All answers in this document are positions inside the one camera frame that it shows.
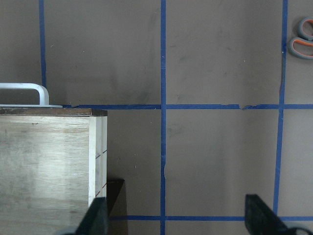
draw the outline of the gray wall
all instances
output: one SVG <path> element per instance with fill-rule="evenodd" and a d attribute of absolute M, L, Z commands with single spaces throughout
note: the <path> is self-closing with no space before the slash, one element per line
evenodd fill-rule
<path fill-rule="evenodd" d="M 290 0 L 284 11 L 288 0 L 167 0 L 164 85 L 172 106 L 162 105 L 164 120 L 160 2 L 44 1 L 50 102 L 138 105 L 114 106 L 108 121 L 108 176 L 126 181 L 129 234 L 164 235 L 164 225 L 167 235 L 247 234 L 246 193 L 313 229 L 313 110 L 300 105 L 313 103 L 313 66 L 290 54 L 282 59 L 282 28 L 294 37 L 313 2 Z M 1 0 L 0 12 L 1 82 L 41 84 L 38 1 Z M 37 99 L 33 92 L 0 93 L 2 103 Z M 258 104 L 267 105 L 240 109 Z M 112 221 L 113 231 L 123 223 Z"/>

